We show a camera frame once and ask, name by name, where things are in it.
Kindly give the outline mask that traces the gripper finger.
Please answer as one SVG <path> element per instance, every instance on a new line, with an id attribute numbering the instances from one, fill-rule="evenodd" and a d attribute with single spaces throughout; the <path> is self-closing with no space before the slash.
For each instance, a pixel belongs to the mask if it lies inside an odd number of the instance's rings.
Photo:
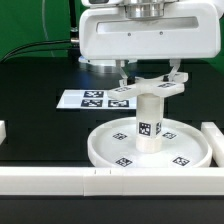
<path id="1" fill-rule="evenodd" d="M 180 59 L 170 59 L 169 65 L 171 67 L 171 71 L 168 74 L 163 76 L 164 82 L 176 82 L 177 81 L 177 73 L 180 68 L 181 60 Z"/>
<path id="2" fill-rule="evenodd" d="M 118 73 L 121 75 L 122 79 L 119 81 L 121 87 L 131 85 L 135 83 L 135 79 L 130 75 L 127 63 L 123 60 L 116 61 L 116 68 Z"/>

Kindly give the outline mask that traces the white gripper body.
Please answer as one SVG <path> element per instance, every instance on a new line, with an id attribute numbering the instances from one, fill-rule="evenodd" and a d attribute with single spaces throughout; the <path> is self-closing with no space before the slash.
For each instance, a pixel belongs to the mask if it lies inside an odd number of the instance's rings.
<path id="1" fill-rule="evenodd" d="M 212 58 L 221 49 L 219 1 L 124 1 L 88 9 L 79 23 L 89 60 Z"/>

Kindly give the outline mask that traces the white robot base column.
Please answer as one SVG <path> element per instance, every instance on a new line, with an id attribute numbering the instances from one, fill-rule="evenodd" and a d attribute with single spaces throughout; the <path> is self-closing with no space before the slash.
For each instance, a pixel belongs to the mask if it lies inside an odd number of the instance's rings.
<path id="1" fill-rule="evenodd" d="M 83 56 L 80 56 L 78 61 L 82 69 L 106 74 L 119 73 L 122 69 L 128 66 L 135 67 L 137 65 L 136 60 L 87 60 Z"/>

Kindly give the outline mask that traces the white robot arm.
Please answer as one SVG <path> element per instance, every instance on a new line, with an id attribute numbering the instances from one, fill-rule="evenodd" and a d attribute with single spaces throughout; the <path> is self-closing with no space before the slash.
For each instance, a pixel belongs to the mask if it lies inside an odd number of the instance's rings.
<path id="1" fill-rule="evenodd" d="M 81 0 L 81 55 L 90 61 L 169 59 L 174 79 L 182 59 L 221 50 L 224 0 Z"/>

